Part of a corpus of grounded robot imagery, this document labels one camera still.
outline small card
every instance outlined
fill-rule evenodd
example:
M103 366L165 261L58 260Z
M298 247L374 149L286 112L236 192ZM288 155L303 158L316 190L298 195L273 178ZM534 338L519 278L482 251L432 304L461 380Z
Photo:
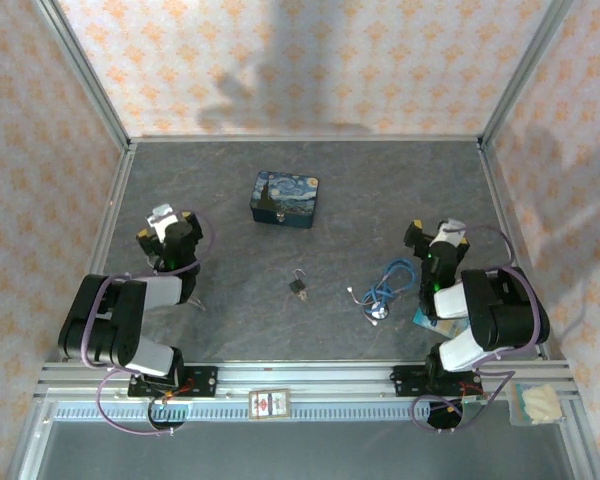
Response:
M421 327L438 332L447 338L455 338L469 328L469 318L457 318L455 320L438 320L436 325L431 325L431 320L418 309L413 317L413 323Z
M289 390L256 390L249 392L249 418L289 418L291 401Z

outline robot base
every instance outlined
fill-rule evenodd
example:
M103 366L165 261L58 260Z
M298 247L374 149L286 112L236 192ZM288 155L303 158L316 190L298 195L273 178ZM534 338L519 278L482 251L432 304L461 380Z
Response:
M218 385L218 367L185 366L182 371L183 386L191 383L190 389L178 393L176 398L192 398L216 396ZM176 390L173 385L163 383L165 379L141 375L132 377L129 382L127 395L130 398L157 398L162 397L165 391Z
M444 372L432 378L424 365L396 365L389 379L395 386L396 397L461 397L467 390L471 390L469 395L482 391L480 377L473 372Z

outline small box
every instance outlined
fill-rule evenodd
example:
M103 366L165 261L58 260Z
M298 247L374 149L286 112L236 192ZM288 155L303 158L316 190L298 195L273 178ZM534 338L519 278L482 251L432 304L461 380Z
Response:
M311 228L317 199L317 178L263 171L256 178L250 206L256 222Z

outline aluminum frame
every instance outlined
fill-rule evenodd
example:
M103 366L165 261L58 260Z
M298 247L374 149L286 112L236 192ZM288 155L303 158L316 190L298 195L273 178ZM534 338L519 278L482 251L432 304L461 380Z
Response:
M502 206L502 202L500 201L500 194L496 185L493 170L491 168L492 162L490 161L490 159L493 158L495 154L489 154L488 152L491 151L490 146L480 142L476 143L476 148L478 149L478 156L480 157L480 163L482 164L482 171L484 172L484 176L487 179L487 186L489 187L489 193L491 194L493 207L496 210L496 216L498 217L498 224L500 225L500 230L502 230L511 241L511 246L513 247L516 258L513 264L519 265L519 262L517 261L517 253L519 252L519 249L516 247L515 237L512 235L513 230L511 224L507 220L507 216L504 213L504 207ZM556 352L554 352L551 348L551 343L551 341L547 341L542 345L536 345L536 351L545 360L557 358Z
M309 413L306 421L336 421L317 416L323 415L320 411L342 412L343 409L345 415L341 415L337 421L405 420L404 410L410 404L409 398L395 397L393 383L389 380L391 369L397 364L422 365L397 360L206 363L220 369L216 398L178 400L174 404L206 409L204 411L207 413L188 417L196 421L226 422L229 421L229 414L222 412L235 411L236 408L246 409L250 391L285 388L291 392L292 409L310 412L318 406L317 412L313 416ZM491 372L515 370L514 381L552 385L566 416L566 420L560 425L560 431L575 478L600 479L600 458L566 361L512 360L493 362L482 368ZM105 370L88 369L78 362L45 364L8 478L36 478L54 422L102 421L92 412L95 407L95 391L105 374ZM114 377L103 389L103 404L118 407L116 419L119 421L144 420L144 417L138 415L136 407L140 404L146 406L146 403L126 396L128 381L128 374ZM483 386L488 392L493 392L498 383L498 379L483 378ZM505 399L504 395L498 397L498 401ZM346 414L347 409L351 408L362 408L368 413L364 416ZM294 420L303 421L303 418L299 416Z
M124 191L127 188L127 181L131 173L133 158L135 155L136 146L132 145L125 148L118 159L118 165L113 174L113 180L109 186L107 195L107 203L100 217L100 225L96 234L96 242L93 246L89 261L87 262L85 273L102 273L109 254L111 239L115 230L120 207L122 206L122 198Z
M479 137L481 143L488 145L495 138L520 93L522 93L527 80L531 77L540 58L551 43L554 34L560 25L562 25L562 21L567 15L569 8L571 8L572 3L573 0L553 0L551 5L549 5L547 12L540 21L540 25L538 25L536 33L533 35L529 46L520 59L520 63L518 63L495 110L491 114L482 135Z
M116 142L118 148L123 151L129 145L129 135L95 70L87 59L87 55L80 46L80 42L62 8L56 0L34 0L34 2L48 24L50 32L65 54L67 63L76 74L87 97L91 100L96 112L104 122L111 138Z
M189 142L471 142L476 135L149 135L131 137L131 144Z

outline white object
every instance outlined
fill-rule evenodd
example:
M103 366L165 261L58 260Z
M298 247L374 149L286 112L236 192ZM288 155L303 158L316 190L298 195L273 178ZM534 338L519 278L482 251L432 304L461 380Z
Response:
M171 369L173 350L148 338L140 336L138 350L126 368L154 377L166 377Z
M562 408L555 389L551 385L541 385L522 392L524 411L534 425L553 423L562 418Z
M156 307L177 305L182 294L182 280L174 276L140 277L136 280L147 284L144 296L144 311Z
M380 302L375 302L371 305L371 316L378 320L384 320L389 315L386 308L380 306Z
M436 292L433 303L440 318L464 318L469 315L462 282Z
M464 238L464 232L467 226L459 220L450 218L448 221L443 222L438 229L438 235L431 241L429 245L433 245L436 242L447 242L457 247ZM446 230L458 230L459 232L447 232Z
M447 372L464 372L472 370L472 366L484 357L495 352L510 350L513 347L502 347L492 352L485 352L473 338L471 328L467 328L453 340L440 345L440 361Z
M152 214L147 217L147 223L156 231L158 240L161 242L164 242L167 227L178 221L178 217L176 217L175 213L169 215L171 213L173 213L173 208L171 208L171 205L168 203L165 203L164 205L154 208Z

